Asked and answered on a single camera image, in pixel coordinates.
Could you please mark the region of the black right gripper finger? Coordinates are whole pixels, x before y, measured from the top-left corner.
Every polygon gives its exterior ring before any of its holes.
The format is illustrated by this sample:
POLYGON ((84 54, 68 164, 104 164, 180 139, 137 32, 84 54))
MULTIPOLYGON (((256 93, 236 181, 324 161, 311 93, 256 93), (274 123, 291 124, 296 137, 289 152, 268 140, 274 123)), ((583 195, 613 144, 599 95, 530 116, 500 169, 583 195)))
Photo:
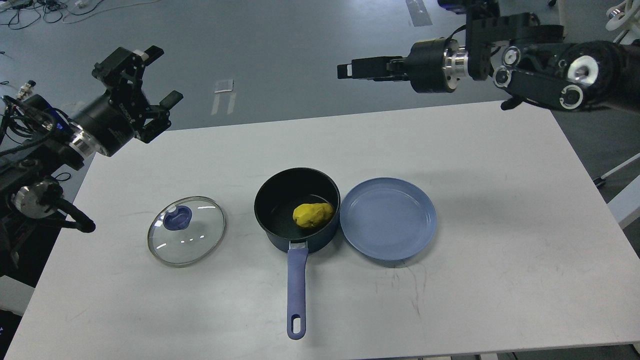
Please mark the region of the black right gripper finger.
POLYGON ((350 63, 338 64, 337 78, 339 80, 405 81, 407 74, 403 65, 404 60, 400 55, 353 59, 350 63))

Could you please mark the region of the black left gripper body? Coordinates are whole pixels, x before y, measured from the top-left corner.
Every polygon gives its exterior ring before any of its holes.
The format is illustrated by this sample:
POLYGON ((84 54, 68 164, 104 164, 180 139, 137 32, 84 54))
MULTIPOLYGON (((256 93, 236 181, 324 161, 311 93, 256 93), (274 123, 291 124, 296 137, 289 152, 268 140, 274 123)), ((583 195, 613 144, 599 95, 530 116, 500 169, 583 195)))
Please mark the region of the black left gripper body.
POLYGON ((92 138, 96 152, 112 157, 135 137, 134 123, 146 109, 142 101, 121 102, 101 95, 74 112, 70 119, 78 130, 92 138))

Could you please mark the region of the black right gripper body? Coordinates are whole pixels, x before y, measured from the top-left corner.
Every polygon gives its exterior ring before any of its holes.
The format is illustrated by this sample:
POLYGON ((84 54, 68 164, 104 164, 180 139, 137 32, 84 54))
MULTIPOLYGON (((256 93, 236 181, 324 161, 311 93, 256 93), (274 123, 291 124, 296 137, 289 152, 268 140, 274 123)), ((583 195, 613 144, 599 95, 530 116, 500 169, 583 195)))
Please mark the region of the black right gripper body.
POLYGON ((445 76, 447 39, 436 38, 414 43, 403 60, 411 88, 419 94, 450 93, 445 76))

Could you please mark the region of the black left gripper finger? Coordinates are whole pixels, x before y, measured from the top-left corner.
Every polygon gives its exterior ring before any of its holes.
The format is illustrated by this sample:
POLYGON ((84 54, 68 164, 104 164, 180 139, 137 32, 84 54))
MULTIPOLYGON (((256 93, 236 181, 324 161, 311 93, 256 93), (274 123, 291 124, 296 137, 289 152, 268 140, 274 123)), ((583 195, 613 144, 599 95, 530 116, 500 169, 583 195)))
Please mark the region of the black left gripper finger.
POLYGON ((146 69, 165 51, 155 45, 146 50, 118 47, 94 64, 91 75, 104 87, 103 95, 91 103, 96 116, 164 116, 165 101, 151 104, 143 91, 146 69))
POLYGON ((151 143, 172 125, 170 110, 183 100, 176 90, 171 91, 157 105, 149 104, 145 96, 134 106, 134 137, 145 144, 151 143))

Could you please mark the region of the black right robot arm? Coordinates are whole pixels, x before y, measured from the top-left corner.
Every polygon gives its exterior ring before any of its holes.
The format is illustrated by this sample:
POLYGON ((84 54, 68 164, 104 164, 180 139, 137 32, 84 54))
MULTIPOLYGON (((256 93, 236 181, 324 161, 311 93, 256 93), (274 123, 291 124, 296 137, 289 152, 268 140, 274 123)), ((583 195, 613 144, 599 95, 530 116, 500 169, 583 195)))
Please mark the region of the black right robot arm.
POLYGON ((639 41, 567 43, 564 27, 534 13, 502 16, 496 0, 440 0, 466 21, 453 35, 414 43, 407 56, 353 59, 338 79, 409 82, 416 93, 451 93, 469 76, 492 79, 509 94, 501 109, 522 103, 559 112, 615 109, 639 113, 639 41))

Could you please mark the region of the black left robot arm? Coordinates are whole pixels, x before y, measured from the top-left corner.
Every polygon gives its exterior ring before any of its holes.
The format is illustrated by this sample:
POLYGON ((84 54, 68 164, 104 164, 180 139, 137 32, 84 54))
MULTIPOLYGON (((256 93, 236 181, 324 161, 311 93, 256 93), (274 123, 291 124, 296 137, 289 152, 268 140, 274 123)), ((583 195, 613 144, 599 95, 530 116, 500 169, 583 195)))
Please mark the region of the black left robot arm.
POLYGON ((91 73, 105 92, 73 116, 34 93, 34 80, 2 96, 1 137, 9 130, 25 136, 1 152, 2 276, 19 268, 19 249, 36 227, 94 232, 94 221, 65 198, 56 171, 81 170, 94 154, 112 157, 132 139, 148 144, 170 128, 170 110, 183 94, 174 90, 151 104, 142 89, 146 68, 162 55, 157 46, 114 50, 91 73))

